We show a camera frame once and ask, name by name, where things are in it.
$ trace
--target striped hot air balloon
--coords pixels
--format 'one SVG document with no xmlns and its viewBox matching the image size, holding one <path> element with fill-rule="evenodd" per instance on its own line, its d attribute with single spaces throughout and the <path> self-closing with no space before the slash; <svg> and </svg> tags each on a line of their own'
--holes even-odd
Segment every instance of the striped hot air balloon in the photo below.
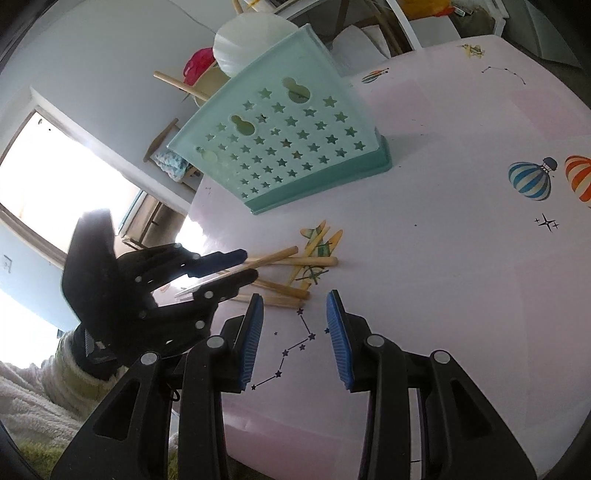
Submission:
<svg viewBox="0 0 591 480">
<path fill-rule="evenodd" d="M 550 196 L 550 170 L 557 167 L 556 160 L 550 157 L 545 158 L 542 165 L 525 161 L 513 163 L 509 166 L 509 181 L 523 196 L 540 202 Z"/>
<path fill-rule="evenodd" d="M 591 208 L 591 159 L 574 155 L 566 159 L 564 168 L 573 192 Z"/>
</svg>

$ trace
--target pink table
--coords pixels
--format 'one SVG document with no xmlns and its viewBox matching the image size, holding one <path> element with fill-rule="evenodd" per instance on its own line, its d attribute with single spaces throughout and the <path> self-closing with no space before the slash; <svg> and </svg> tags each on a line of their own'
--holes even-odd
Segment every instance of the pink table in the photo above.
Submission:
<svg viewBox="0 0 591 480">
<path fill-rule="evenodd" d="M 337 288 L 348 311 L 403 349 L 450 351 L 543 473 L 591 408 L 591 211 L 564 166 L 591 157 L 591 114 L 494 36 L 376 68 L 386 70 L 352 83 L 388 138 L 389 172 L 259 216 L 209 179 L 196 194 L 186 247 L 201 253 L 303 247 L 299 230 L 323 219 L 344 230 L 341 263 L 311 289 L 306 324 L 266 308 L 259 386 L 223 399 L 228 451 L 277 480 L 357 477 L 368 396 L 345 391 L 324 333 L 326 293 Z M 558 167 L 543 173 L 548 198 L 535 201 L 513 188 L 509 166 L 546 157 Z M 278 281 L 289 272 L 261 270 Z M 244 310 L 227 301 L 216 319 Z"/>
</svg>

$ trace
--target white wall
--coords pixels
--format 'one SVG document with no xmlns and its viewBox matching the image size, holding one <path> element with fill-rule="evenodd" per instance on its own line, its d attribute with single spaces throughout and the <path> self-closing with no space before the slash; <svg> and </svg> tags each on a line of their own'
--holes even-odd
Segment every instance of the white wall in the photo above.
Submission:
<svg viewBox="0 0 591 480">
<path fill-rule="evenodd" d="M 90 143 L 115 153 L 106 160 L 129 163 L 130 180 L 185 213 L 193 192 L 143 157 L 173 118 L 186 121 L 196 106 L 152 73 L 181 78 L 187 60 L 213 37 L 167 0 L 86 0 L 33 31 L 10 59 L 0 74 L 0 125 L 14 127 L 26 117 L 31 96 L 23 91 L 30 87 L 61 112 L 59 120 L 69 119 Z M 14 131 L 0 130 L 0 150 Z"/>
</svg>

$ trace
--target wall switch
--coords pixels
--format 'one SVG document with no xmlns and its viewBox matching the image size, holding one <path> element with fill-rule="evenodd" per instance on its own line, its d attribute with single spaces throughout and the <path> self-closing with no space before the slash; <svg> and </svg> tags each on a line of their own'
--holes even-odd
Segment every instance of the wall switch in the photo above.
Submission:
<svg viewBox="0 0 591 480">
<path fill-rule="evenodd" d="M 6 270 L 8 273 L 12 270 L 12 260 L 8 258 L 6 255 L 2 257 L 2 268 Z"/>
</svg>

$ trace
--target metal screw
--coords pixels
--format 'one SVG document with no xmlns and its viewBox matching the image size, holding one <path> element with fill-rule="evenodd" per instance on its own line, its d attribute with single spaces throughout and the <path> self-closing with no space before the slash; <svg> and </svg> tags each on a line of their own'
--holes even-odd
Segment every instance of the metal screw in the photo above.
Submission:
<svg viewBox="0 0 591 480">
<path fill-rule="evenodd" d="M 144 365 L 152 365 L 156 360 L 158 360 L 158 355 L 154 352 L 148 352 L 142 355 L 141 362 Z"/>
<path fill-rule="evenodd" d="M 207 346 L 209 348 L 220 348 L 224 343 L 226 343 L 226 341 L 219 335 L 207 339 Z"/>
<path fill-rule="evenodd" d="M 385 340 L 381 335 L 370 335 L 366 342 L 369 346 L 382 346 L 385 343 Z"/>
<path fill-rule="evenodd" d="M 438 364 L 448 364 L 452 357 L 444 350 L 438 350 L 433 354 L 433 358 Z"/>
</svg>

